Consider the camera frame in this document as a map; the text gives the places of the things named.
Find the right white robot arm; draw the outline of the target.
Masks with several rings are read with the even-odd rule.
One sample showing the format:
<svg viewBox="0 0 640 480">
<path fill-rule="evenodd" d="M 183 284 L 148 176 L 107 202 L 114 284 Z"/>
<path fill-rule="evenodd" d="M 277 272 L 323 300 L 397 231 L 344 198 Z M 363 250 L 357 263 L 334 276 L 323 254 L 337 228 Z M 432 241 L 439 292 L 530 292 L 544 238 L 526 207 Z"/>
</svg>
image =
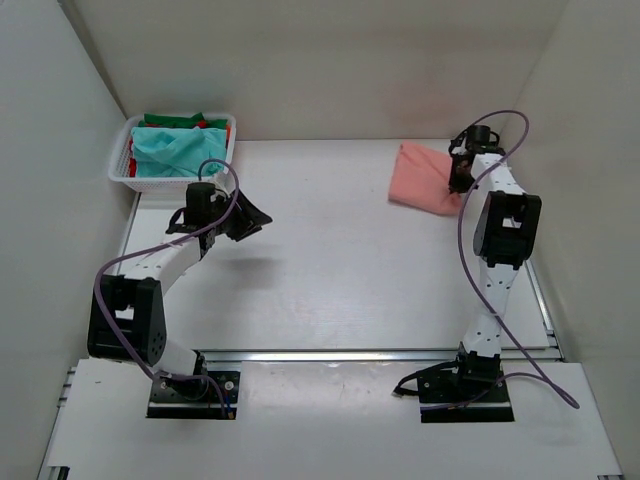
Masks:
<svg viewBox="0 0 640 480">
<path fill-rule="evenodd" d="M 431 409 L 509 400 L 501 385 L 500 338 L 510 333 L 504 324 L 508 297 L 520 268 L 532 254 L 542 201 L 519 186 L 505 158 L 502 150 L 452 156 L 451 188 L 470 195 L 481 180 L 488 185 L 473 238 L 480 277 L 470 282 L 480 310 L 469 324 L 455 360 L 417 371 L 394 389 L 398 396 L 418 397 Z"/>
</svg>

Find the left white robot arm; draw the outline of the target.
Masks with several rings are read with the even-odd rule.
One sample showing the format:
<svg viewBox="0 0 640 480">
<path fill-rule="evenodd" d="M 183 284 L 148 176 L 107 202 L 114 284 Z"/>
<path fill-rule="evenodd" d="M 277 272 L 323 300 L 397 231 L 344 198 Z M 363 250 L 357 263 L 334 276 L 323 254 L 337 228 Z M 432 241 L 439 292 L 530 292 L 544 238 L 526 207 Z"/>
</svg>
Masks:
<svg viewBox="0 0 640 480">
<path fill-rule="evenodd" d="M 169 219 L 163 242 L 119 275 L 102 272 L 94 284 L 87 349 L 92 357 L 131 361 L 145 374 L 196 401 L 217 384 L 204 356 L 167 333 L 164 295 L 199 263 L 219 236 L 239 242 L 272 222 L 240 190 L 204 183 L 187 188 L 185 206 Z"/>
</svg>

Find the pink t shirt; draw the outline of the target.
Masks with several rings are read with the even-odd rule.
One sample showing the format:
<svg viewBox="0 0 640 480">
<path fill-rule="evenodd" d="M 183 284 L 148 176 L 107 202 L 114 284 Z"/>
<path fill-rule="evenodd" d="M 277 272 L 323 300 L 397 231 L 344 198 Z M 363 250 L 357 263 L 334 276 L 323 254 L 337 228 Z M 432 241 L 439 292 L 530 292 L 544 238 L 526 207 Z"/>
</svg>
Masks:
<svg viewBox="0 0 640 480">
<path fill-rule="evenodd" d="M 388 200 L 435 215 L 458 215 L 462 199 L 449 190 L 451 166 L 451 158 L 443 152 L 402 142 L 395 158 Z"/>
</svg>

